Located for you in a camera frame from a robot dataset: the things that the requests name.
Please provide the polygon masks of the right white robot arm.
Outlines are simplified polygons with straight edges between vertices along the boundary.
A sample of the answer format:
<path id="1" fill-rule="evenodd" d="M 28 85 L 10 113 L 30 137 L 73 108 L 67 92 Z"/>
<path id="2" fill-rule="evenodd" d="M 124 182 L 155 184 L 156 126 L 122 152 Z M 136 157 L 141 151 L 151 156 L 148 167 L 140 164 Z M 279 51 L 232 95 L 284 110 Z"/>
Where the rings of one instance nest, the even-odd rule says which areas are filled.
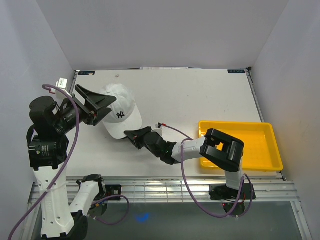
<path id="1" fill-rule="evenodd" d="M 186 160 L 205 158 L 220 169 L 226 177 L 226 194 L 237 199 L 244 193 L 242 158 L 245 143 L 214 128 L 207 130 L 203 137 L 184 142 L 170 142 L 150 126 L 124 132 L 137 148 L 146 148 L 155 157 L 168 165 L 180 164 Z"/>

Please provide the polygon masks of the white baseball cap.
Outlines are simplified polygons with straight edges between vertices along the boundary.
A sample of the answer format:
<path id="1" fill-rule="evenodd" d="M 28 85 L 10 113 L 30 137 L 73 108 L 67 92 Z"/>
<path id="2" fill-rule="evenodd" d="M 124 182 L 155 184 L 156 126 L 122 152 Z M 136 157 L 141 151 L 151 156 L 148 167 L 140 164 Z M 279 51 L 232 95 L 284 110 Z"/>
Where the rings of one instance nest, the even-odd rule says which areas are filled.
<path id="1" fill-rule="evenodd" d="M 143 121 L 134 93 L 120 83 L 110 83 L 100 91 L 103 95 L 116 97 L 109 107 L 111 112 L 102 120 L 108 133 L 116 140 L 126 137 L 125 131 L 139 130 Z"/>

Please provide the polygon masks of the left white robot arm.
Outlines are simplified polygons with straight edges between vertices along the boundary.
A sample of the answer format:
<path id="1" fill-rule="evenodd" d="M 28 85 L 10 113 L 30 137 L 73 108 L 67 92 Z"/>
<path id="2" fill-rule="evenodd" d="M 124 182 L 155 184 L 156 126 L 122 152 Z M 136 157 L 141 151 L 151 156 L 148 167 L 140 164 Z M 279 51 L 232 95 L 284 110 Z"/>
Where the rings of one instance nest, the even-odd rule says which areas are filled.
<path id="1" fill-rule="evenodd" d="M 117 99 L 78 84 L 75 90 L 84 103 L 63 90 L 61 105 L 50 96 L 38 97 L 29 105 L 33 125 L 27 133 L 27 146 L 40 192 L 43 240 L 85 239 L 93 202 L 106 195 L 102 176 L 91 174 L 77 182 L 78 192 L 69 202 L 66 169 L 78 141 L 80 124 L 96 126 L 112 111 L 110 106 Z"/>

